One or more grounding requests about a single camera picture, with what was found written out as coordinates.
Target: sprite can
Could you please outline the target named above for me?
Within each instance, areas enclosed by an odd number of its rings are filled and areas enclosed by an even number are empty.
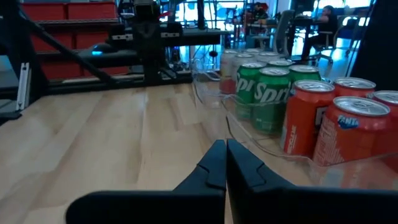
[[[290,79],[292,83],[299,80],[321,80],[319,69],[309,65],[292,65],[290,69]]]
[[[287,70],[289,70],[289,67],[292,66],[293,64],[294,64],[294,62],[279,59],[279,60],[272,60],[272,61],[268,62],[267,67],[286,68]]]
[[[284,68],[263,68],[254,90],[251,122],[254,128],[266,133],[282,130],[286,102],[290,91],[289,71]]]
[[[238,84],[236,85],[236,108],[238,119],[250,119],[253,91],[260,69],[266,66],[263,62],[247,62],[238,70]]]

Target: can pull tab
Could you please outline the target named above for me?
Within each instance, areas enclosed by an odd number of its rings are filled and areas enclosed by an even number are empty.
[[[306,89],[306,90],[319,89],[321,87],[322,86],[317,85],[317,84],[305,84],[305,85],[303,85],[303,88]]]
[[[356,81],[345,81],[343,84],[344,86],[359,86],[359,82]]]
[[[357,101],[353,103],[353,106],[360,108],[360,109],[367,109],[372,106],[372,104],[367,104],[361,101]]]
[[[298,69],[300,69],[301,71],[306,71],[306,72],[315,71],[312,67],[309,67],[309,66],[301,66]]]
[[[280,70],[276,70],[276,69],[272,69],[269,70],[271,73],[275,74],[275,75],[284,75],[284,72],[280,71]]]
[[[392,100],[398,100],[398,95],[388,94],[388,95],[386,95],[386,97],[390,98]]]

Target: orange soda can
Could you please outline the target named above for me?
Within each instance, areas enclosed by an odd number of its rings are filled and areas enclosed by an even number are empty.
[[[335,98],[334,89],[329,83],[315,80],[294,83],[281,139],[287,154],[312,158],[323,114]]]
[[[372,99],[384,103],[390,107],[391,110],[390,129],[381,134],[374,149],[374,155],[378,156],[396,153],[397,155],[389,156],[382,160],[387,166],[398,172],[398,145],[395,139],[398,137],[398,91],[377,91],[372,94]]]
[[[374,92],[376,84],[362,78],[342,77],[334,82],[336,96],[367,97]]]
[[[388,106],[367,98],[341,96],[323,118],[313,160],[320,166],[369,158],[381,133],[388,130]]]

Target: office chair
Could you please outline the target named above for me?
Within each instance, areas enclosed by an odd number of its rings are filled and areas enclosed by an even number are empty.
[[[290,22],[293,19],[294,10],[286,10],[282,13],[280,20],[278,22],[278,27],[275,32],[271,32],[268,35],[258,35],[254,36],[253,39],[260,41],[261,49],[264,49],[263,41],[269,39],[270,36],[274,36],[274,41],[272,43],[272,51],[285,56],[289,56],[287,51],[287,30],[290,26]]]
[[[342,28],[344,28],[343,21],[344,21],[345,18],[346,18],[346,16],[341,16],[341,17],[338,18],[338,20],[337,20],[338,28],[337,28],[337,31],[336,31],[335,35],[333,36],[333,42],[332,43],[330,42],[330,37],[329,37],[330,34],[332,34],[332,32],[323,32],[323,31],[318,32],[319,34],[325,34],[326,35],[326,43],[324,45],[323,44],[316,44],[316,45],[313,46],[313,48],[318,52],[318,54],[315,57],[317,59],[317,65],[319,64],[319,61],[320,61],[321,58],[325,58],[325,59],[328,60],[329,64],[333,64],[332,55],[333,55],[333,52],[336,50],[336,43],[337,43],[338,34],[340,33],[340,30]],[[330,56],[323,55],[322,52],[324,50],[331,50]]]

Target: red drawer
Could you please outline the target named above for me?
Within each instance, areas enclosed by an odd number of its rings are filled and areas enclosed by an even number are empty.
[[[76,34],[76,48],[87,49],[95,44],[103,43],[108,38],[108,32],[82,32]]]
[[[74,49],[73,47],[73,34],[71,33],[62,33],[62,34],[52,34],[52,36],[57,39],[61,44],[66,46],[69,49]],[[35,35],[31,35],[33,46],[35,47],[36,52],[39,51],[53,51],[55,50],[49,44],[44,42],[42,39],[38,38]]]
[[[69,3],[68,19],[114,19],[114,2]]]
[[[33,21],[67,19],[64,3],[23,3],[22,9]]]
[[[101,68],[100,70],[106,72],[108,75],[125,75],[129,72],[129,67]],[[83,71],[83,76],[92,77],[91,73],[87,70]]]
[[[48,79],[76,78],[81,76],[80,66],[73,62],[44,62],[42,69]]]

